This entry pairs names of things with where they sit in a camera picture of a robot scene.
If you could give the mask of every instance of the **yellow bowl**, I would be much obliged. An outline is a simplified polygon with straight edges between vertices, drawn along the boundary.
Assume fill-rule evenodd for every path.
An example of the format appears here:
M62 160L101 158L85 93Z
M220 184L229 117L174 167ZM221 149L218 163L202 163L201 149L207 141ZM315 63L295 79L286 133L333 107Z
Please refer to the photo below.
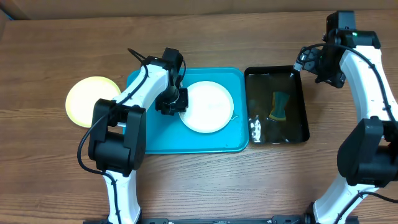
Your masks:
M105 77L89 77L76 83L69 91L65 108L68 117L77 125L91 127L95 103L101 98L112 100L120 95L120 89Z

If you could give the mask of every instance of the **blue tray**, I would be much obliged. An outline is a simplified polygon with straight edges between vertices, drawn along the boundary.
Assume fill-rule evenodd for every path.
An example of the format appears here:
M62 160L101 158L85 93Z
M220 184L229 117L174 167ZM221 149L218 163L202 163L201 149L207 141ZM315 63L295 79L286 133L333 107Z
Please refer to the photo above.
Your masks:
M131 73L127 86L139 72ZM147 111L146 154L239 152L247 146L249 128L243 73L236 68L188 68L182 84L186 88L200 81L219 83L229 91L234 101L233 119L223 129L203 134L186 127L178 114L161 115L153 103Z

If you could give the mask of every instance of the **white plate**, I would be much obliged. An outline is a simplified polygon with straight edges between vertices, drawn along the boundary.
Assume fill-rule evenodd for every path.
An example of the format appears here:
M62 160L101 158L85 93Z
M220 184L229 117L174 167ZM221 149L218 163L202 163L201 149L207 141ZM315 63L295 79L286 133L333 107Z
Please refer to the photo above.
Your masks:
M188 108L180 113L182 122L199 133L213 133L231 120L234 102L222 85L202 81L188 87Z

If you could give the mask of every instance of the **sponge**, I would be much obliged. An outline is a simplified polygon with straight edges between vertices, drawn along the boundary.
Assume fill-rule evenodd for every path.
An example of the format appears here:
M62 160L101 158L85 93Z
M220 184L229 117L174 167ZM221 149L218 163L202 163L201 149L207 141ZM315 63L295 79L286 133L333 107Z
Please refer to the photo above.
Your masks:
M289 100L289 94L275 91L272 95L272 110L269 114L269 118L274 121L285 121L285 106Z

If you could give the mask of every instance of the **wire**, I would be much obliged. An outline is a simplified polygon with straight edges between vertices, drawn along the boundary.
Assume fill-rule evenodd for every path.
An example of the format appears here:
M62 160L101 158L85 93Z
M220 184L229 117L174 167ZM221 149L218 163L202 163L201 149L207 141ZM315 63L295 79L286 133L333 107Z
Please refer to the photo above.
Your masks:
M135 56L135 58L138 59L138 61L142 62L142 59L139 58L139 56L143 57L143 58L144 58L144 56L142 56L141 54L137 53L133 49L128 49L128 50L129 50L129 52L131 54L133 54L133 56ZM117 108L119 105L122 105L127 100L129 100L131 98L131 96L134 95L138 91L138 89L140 89L140 87L144 84L144 82L146 81L146 79L148 77L148 68L144 64L142 64L142 66L144 66L144 68L145 68L145 75L144 75L144 78L142 79L142 81L138 84L138 86L132 92L130 92L127 95L127 97L125 97L119 103L116 103L116 105L114 107L112 107L106 114L102 115L102 117L100 117L97 120L97 122L95 122L93 125L91 125L91 128L89 128L87 130L87 132L85 133L85 135L82 137L82 139L81 139L81 141L79 143L79 146L77 148L77 161L79 162L79 165L80 165L81 168L83 168L85 171L91 172L93 174L104 175L104 176L106 176L107 178L109 178L111 180L111 185L113 186L113 194L114 194L114 207L115 207L115 210L116 210L116 216L118 217L119 224L122 224L122 221L121 221L121 217L120 217L120 210L119 210L119 205L118 205L118 192L117 192L117 189L116 189L116 181L115 181L115 179L112 177L112 175L110 175L109 173L107 173L105 171L90 169L86 165L84 165L83 161L81 160L81 149L83 148L83 145L84 145L85 141L87 140L88 136L91 134L91 132L94 129L94 127L100 121L102 121L102 119L104 119L105 117L109 116L115 110L115 108Z
M363 195L372 195L379 199L385 200L387 202L398 203L398 200L396 200L396 199L392 199L392 198L389 198L389 197L386 197L386 196L383 196L383 195L380 195L380 194L377 194L374 192L358 192L358 194L355 195L355 197L349 202L349 204L347 206L345 206L343 211L341 211L341 213L338 214L338 216L333 224L338 224L338 222L341 220L341 218L347 212L347 210L357 201L357 199L363 198Z
M373 64L373 63L372 63L367 57L365 57L363 54L359 53L357 50L352 49L351 47L347 47L347 46L344 46L344 45L338 45L338 44L328 44L328 43L313 44L313 45L311 45L311 46L304 47L304 48L300 51L300 53L298 53L297 60L298 60L299 62L301 62L301 63L307 63L307 62L312 62L312 61L314 61L314 60L316 60L316 59L319 59L319 58L312 58L312 59L308 59L308 60L302 60L302 59L300 58L301 55L302 55L305 51L310 50L310 52L311 52L311 49L313 49L313 48L315 48L315 47L335 47L335 48L341 48L341 49L349 50L350 52L356 54L356 55L359 56L362 60L364 60L364 61L369 65L369 67L373 70L373 72L374 72L374 74L375 74L375 76L376 76L376 78L377 78L377 82L379 83L379 87L380 87L381 96L382 96L383 102L384 102L384 110L387 112L388 117L390 118L390 120L391 120L392 123L394 124L395 128L398 130L397 121L396 121L394 115L392 114L391 106L390 106L390 104L388 103L386 89L384 88L384 84L383 84L383 82L382 82L382 80L381 80L380 73L379 73L378 70L376 69L375 64Z
M187 64L185 63L185 60L182 60L182 62L184 63L184 72L182 73L182 76L181 76L181 77L178 77L178 80L175 82L175 86L176 86L177 88L180 87L180 84L181 84L182 80L183 80L184 77L185 77L185 72L187 71Z

